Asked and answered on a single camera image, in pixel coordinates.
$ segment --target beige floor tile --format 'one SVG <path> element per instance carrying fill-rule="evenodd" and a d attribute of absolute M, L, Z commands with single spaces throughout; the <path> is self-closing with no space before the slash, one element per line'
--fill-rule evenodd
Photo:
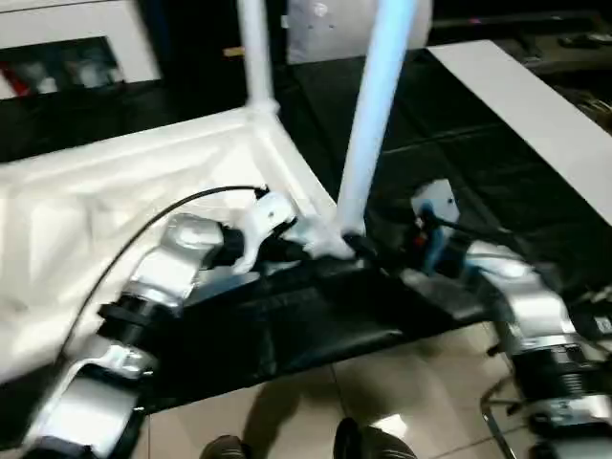
<path fill-rule="evenodd" d="M 420 458 L 484 440 L 490 433 L 480 415 L 480 397 L 509 373 L 501 356 L 486 356 L 492 344 L 479 324 L 336 363 L 344 407 L 362 424 L 400 415 L 403 438 Z M 514 397 L 515 390 L 502 395 Z M 503 410 L 495 414 L 505 430 L 522 424 Z"/>
<path fill-rule="evenodd" d="M 23 456 L 23 451 L 19 449 L 9 449 L 0 451 L 0 459 L 19 459 Z"/>
<path fill-rule="evenodd" d="M 506 441 L 513 449 L 516 459 L 527 459 L 529 448 L 535 444 L 536 439 L 526 428 L 521 428 L 508 433 Z M 494 440 L 487 440 L 473 447 L 445 454 L 439 459 L 504 459 L 504 455 Z"/>
<path fill-rule="evenodd" d="M 344 417 L 330 367 L 281 378 L 151 416 L 151 459 L 197 459 L 220 435 L 255 458 L 331 458 Z"/>
<path fill-rule="evenodd" d="M 132 453 L 132 459 L 148 459 L 149 457 L 149 429 L 150 422 L 147 419 L 144 422 L 141 430 L 141 438 L 139 438 L 136 448 Z"/>

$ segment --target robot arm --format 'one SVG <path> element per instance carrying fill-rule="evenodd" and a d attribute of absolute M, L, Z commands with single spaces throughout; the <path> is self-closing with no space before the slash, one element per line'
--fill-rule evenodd
<path fill-rule="evenodd" d="M 143 394 L 158 364 L 153 345 L 181 315 L 198 273 L 222 256 L 250 271 L 261 243 L 296 215 L 278 193 L 248 208 L 236 228 L 191 214 L 173 216 L 117 301 L 102 305 L 98 331 L 64 365 L 24 439 L 29 457 L 129 457 L 144 415 Z"/>
<path fill-rule="evenodd" d="M 505 457 L 515 458 L 491 407 L 497 403 L 492 396 L 510 380 L 521 395 L 514 407 L 521 407 L 530 431 L 538 438 L 530 457 L 610 457 L 612 383 L 606 362 L 587 357 L 590 346 L 577 333 L 563 299 L 520 255 L 506 246 L 479 240 L 459 250 L 450 249 L 453 231 L 449 228 L 458 228 L 458 212 L 451 208 L 452 203 L 447 181 L 425 187 L 413 200 L 417 226 L 426 229 L 427 239 L 417 268 L 431 274 L 443 258 L 451 261 L 459 285 L 489 312 L 499 338 L 494 350 L 505 353 L 514 370 L 481 401 L 485 421 Z M 444 222 L 445 232 L 436 221 Z"/>

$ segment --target metal chair leg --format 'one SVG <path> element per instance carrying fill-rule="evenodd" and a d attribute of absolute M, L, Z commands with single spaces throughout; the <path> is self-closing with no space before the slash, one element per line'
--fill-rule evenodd
<path fill-rule="evenodd" d="M 499 392 L 511 380 L 512 380 L 512 376 L 507 376 L 506 378 L 500 380 L 493 387 L 491 387 L 487 392 L 485 392 L 484 395 L 480 399 L 480 412 L 482 414 L 482 417 L 487 423 L 487 426 L 489 427 L 489 430 L 491 431 L 493 439 L 495 440 L 495 442 L 501 449 L 506 459 L 516 459 L 516 455 L 514 454 L 513 449 L 510 448 L 510 445 L 508 445 L 508 442 L 506 442 L 506 439 L 504 438 L 504 434 L 502 433 L 501 428 L 499 428 L 499 424 L 497 423 L 497 421 L 495 420 L 495 417 L 493 416 L 492 407 L 495 405 L 515 406 L 516 401 L 515 400 L 499 400 L 499 399 L 492 400 L 492 396 L 496 394 L 497 392 Z"/>

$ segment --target black table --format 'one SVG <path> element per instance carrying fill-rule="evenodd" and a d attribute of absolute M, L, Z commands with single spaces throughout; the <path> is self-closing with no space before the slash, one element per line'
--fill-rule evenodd
<path fill-rule="evenodd" d="M 359 58 L 308 64 L 278 69 L 275 76 L 280 118 L 334 197 L 362 65 Z M 190 104 L 194 97 L 163 85 L 140 86 L 130 96 L 131 88 L 123 91 L 124 96 L 112 95 L 119 100 L 108 110 L 125 116 L 125 105 L 137 111 L 139 126 L 133 121 L 107 124 L 99 131 L 85 129 L 87 135 L 67 130 L 66 114 L 73 112 L 65 105 L 64 118 L 57 118 L 55 130 L 49 130 L 33 121 L 36 114 L 49 117 L 53 112 L 44 99 L 28 102 L 34 106 L 30 115 L 19 102 L 0 102 L 0 117 L 5 108 L 10 112 L 17 106 L 23 112 L 13 129 L 0 136 L 0 150 L 10 151 L 5 161 L 207 113 Z M 152 103 L 153 110 L 143 108 Z M 153 118 L 147 117 L 149 111 Z M 93 106 L 77 113 L 83 125 L 87 120 L 99 124 Z M 44 145 L 35 139 L 38 129 L 44 132 Z M 525 256 L 557 264 L 563 295 L 607 282 L 611 228 L 428 52 L 408 57 L 382 150 L 367 223 L 369 234 L 389 250 L 402 243 L 402 215 L 414 190 L 448 178 L 462 222 L 514 231 Z M 381 291 L 397 299 L 383 302 Z M 187 308 L 184 319 L 168 330 L 148 409 L 187 404 L 486 319 L 481 305 L 441 310 L 376 269 L 319 260 Z M 48 376 L 43 368 L 0 388 L 0 442 L 5 446 L 18 439 Z"/>

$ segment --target white pole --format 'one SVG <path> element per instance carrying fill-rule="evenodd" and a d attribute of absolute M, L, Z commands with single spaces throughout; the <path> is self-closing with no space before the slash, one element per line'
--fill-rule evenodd
<path fill-rule="evenodd" d="M 416 0 L 379 1 L 340 186 L 342 233 L 364 232 L 363 213 L 416 10 Z"/>
<path fill-rule="evenodd" d="M 245 49 L 245 72 L 249 104 L 273 100 L 268 27 L 263 0 L 239 0 L 240 35 Z"/>

